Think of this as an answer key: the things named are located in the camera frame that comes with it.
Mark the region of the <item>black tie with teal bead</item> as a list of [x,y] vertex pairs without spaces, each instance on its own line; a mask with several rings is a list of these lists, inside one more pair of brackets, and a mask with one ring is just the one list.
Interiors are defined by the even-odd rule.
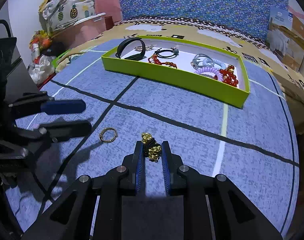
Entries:
[[173,59],[179,55],[179,50],[177,48],[163,49],[159,48],[154,51],[154,54],[162,59]]

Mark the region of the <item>colourful plastic bag pile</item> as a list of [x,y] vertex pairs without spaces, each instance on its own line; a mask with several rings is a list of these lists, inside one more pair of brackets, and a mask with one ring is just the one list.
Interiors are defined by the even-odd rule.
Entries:
[[55,61],[66,49],[62,42],[54,41],[44,31],[36,31],[29,43],[31,63],[27,71],[32,81],[40,87],[51,75],[55,73]]

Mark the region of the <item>pink storage box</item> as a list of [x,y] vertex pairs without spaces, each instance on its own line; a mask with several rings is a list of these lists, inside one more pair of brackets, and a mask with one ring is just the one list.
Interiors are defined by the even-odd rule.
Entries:
[[113,26],[112,16],[98,16],[88,20],[83,19],[83,22],[71,25],[53,35],[52,40],[61,42],[66,49],[72,49],[99,37],[101,33],[111,29]]

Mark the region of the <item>pineapple print bag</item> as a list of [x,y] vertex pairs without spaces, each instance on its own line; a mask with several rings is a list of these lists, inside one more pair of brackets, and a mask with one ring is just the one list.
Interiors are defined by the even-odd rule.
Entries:
[[42,3],[39,13],[45,20],[47,32],[53,34],[95,16],[95,0],[50,0]]

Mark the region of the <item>green shallow tray box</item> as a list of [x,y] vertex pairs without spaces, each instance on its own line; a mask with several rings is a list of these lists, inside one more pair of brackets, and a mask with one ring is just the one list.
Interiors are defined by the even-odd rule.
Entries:
[[[250,94],[250,88],[247,71],[239,55],[189,40],[157,36],[140,36],[140,38],[146,45],[152,44],[156,48],[178,48],[179,55],[169,60],[176,64],[177,68],[149,63],[148,58],[153,54],[152,51],[146,52],[141,61],[118,59],[115,57],[117,50],[115,47],[103,54],[104,69],[160,81],[209,96],[238,108],[243,107]],[[205,75],[196,74],[191,62],[197,54],[206,54],[212,59],[222,61],[226,66],[233,65],[234,74],[239,83],[233,87]]]

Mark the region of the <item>beige patterned bed sheet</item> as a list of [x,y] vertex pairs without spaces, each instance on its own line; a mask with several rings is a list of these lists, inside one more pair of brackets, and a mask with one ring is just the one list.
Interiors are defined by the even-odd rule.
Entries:
[[99,37],[71,49],[67,55],[84,53],[109,40],[139,35],[189,40],[240,55],[244,60],[271,72],[281,84],[285,95],[304,105],[304,78],[301,74],[282,63],[260,39],[223,25],[184,18],[135,17],[122,21]]

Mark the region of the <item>cardboard bedding box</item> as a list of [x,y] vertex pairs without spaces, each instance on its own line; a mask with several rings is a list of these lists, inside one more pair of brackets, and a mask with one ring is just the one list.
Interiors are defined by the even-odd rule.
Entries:
[[304,24],[291,12],[270,7],[266,42],[279,60],[298,72],[304,59]]

